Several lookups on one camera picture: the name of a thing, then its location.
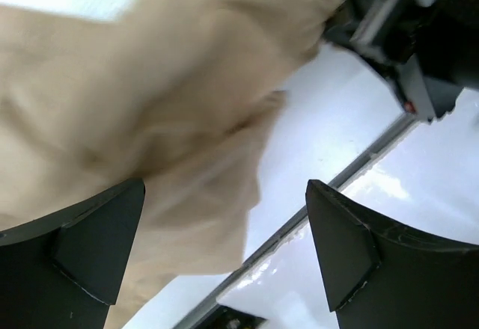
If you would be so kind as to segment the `aluminium frame rail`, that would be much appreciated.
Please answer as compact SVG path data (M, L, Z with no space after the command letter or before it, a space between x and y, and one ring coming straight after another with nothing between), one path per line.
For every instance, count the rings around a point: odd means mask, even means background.
M403 114L399 116L366 150L361 152L354 161L335 176L329 182L329 186L336 190L341 190L348 186L356 176L390 150L391 147L416 124L417 121L410 115ZM304 226L307 220L307 209L303 206L248 257L239 269L226 277L200 304L185 315L183 319L174 326L174 329L196 328L204 322L207 317L218 309L219 305L216 303L216 297L218 295L222 294L229 285L240 279L240 277L252 269L254 265L258 264L262 259L265 259L267 255L273 253L287 237Z

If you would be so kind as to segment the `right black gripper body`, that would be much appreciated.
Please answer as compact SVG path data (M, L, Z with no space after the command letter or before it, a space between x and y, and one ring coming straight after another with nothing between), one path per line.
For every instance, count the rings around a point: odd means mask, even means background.
M386 80L403 110L431 122L478 89L478 0L345 0L325 38Z

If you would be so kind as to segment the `beige t shirt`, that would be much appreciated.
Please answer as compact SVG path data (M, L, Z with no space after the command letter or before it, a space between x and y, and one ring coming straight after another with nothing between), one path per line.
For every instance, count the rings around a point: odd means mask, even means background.
M2 7L1 227L141 177L108 328L177 276L235 270L281 84L341 2L135 0L113 22Z

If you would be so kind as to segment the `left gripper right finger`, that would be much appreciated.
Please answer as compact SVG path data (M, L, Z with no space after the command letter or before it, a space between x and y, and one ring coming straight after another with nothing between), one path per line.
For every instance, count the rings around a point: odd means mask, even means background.
M311 180L306 207L341 328L478 326L478 246L417 230Z

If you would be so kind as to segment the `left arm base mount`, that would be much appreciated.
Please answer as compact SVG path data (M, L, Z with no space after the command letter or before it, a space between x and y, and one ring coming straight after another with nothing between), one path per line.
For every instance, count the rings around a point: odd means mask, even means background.
M216 305L202 315L191 329L256 329L261 328L268 320L250 313L235 310L231 307Z

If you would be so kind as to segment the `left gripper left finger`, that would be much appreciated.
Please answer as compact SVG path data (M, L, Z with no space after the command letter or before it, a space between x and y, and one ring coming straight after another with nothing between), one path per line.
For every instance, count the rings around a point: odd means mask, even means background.
M103 328L144 205L141 179L1 232L2 328Z

